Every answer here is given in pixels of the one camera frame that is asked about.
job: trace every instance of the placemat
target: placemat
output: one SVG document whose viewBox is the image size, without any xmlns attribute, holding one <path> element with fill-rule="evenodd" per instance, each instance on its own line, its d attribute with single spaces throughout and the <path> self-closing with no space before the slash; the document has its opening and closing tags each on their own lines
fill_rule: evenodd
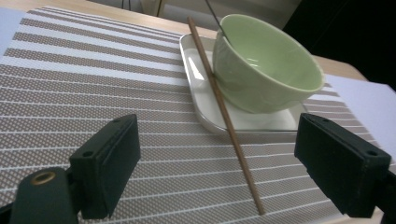
<svg viewBox="0 0 396 224">
<path fill-rule="evenodd" d="M 233 146 L 194 113 L 173 34 L 55 7 L 29 11 L 0 61 L 0 206 L 19 182 L 134 113 L 142 159 L 112 218 L 84 222 L 301 223 L 340 216 L 293 156 L 293 143 L 240 136 L 267 214 L 259 217 Z M 326 84 L 312 114 L 376 141 Z"/>
</svg>

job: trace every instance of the bowl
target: bowl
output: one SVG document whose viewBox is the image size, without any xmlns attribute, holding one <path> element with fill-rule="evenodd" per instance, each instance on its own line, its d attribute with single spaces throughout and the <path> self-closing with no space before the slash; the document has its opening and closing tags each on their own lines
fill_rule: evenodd
<svg viewBox="0 0 396 224">
<path fill-rule="evenodd" d="M 312 55 L 275 26 L 245 15 L 224 17 L 213 51 L 213 70 L 224 97 L 250 113 L 299 104 L 324 85 Z"/>
</svg>

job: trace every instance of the chopstick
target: chopstick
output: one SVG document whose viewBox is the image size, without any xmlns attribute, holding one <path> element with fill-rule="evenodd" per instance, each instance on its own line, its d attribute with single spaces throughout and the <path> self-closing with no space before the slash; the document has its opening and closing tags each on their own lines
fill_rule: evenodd
<svg viewBox="0 0 396 224">
<path fill-rule="evenodd" d="M 194 39 L 195 46 L 198 49 L 198 53 L 201 57 L 202 63 L 204 64 L 204 68 L 207 74 L 207 77 L 210 82 L 210 86 L 212 87 L 213 92 L 215 93 L 216 100 L 218 102 L 221 115 L 223 116 L 225 125 L 227 127 L 227 132 L 231 137 L 231 141 L 233 142 L 233 148 L 235 149 L 236 156 L 238 157 L 239 164 L 241 165 L 242 171 L 244 173 L 245 179 L 247 181 L 247 185 L 250 189 L 251 195 L 253 196 L 254 203 L 256 204 L 257 210 L 259 211 L 259 215 L 264 215 L 264 207 L 262 205 L 262 200 L 260 199 L 259 192 L 256 189 L 256 185 L 254 184 L 253 177 L 248 169 L 248 163 L 245 158 L 244 152 L 242 151 L 241 146 L 239 145 L 238 138 L 235 133 L 235 129 L 233 128 L 233 123 L 231 122 L 230 115 L 228 114 L 227 108 L 224 104 L 224 99 L 222 97 L 221 91 L 219 90 L 218 83 L 215 80 L 215 77 L 212 73 L 212 69 L 210 68 L 209 60 L 206 57 L 204 46 L 202 45 L 201 39 L 198 36 L 198 32 L 195 28 L 195 22 L 191 17 L 188 17 L 188 22 L 190 26 L 190 30 L 192 33 L 192 38 Z"/>
</svg>

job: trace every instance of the plate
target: plate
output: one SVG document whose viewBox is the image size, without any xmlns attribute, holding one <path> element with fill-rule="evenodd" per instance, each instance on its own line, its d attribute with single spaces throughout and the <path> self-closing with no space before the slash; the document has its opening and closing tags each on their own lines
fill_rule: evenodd
<svg viewBox="0 0 396 224">
<path fill-rule="evenodd" d="M 202 36 L 200 38 L 207 58 L 212 63 L 215 40 Z M 227 133 L 215 95 L 191 35 L 183 35 L 180 38 L 180 49 L 198 119 L 212 133 Z M 306 112 L 302 104 L 272 114 L 251 114 L 233 106 L 227 100 L 225 104 L 237 133 L 265 133 L 295 137 L 300 114 Z"/>
</svg>

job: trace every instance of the dark background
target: dark background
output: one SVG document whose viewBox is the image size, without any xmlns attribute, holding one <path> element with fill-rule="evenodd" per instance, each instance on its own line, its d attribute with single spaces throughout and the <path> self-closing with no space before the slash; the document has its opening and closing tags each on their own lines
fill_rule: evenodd
<svg viewBox="0 0 396 224">
<path fill-rule="evenodd" d="M 312 54 L 396 90 L 396 1 L 303 0 L 283 31 Z"/>
</svg>

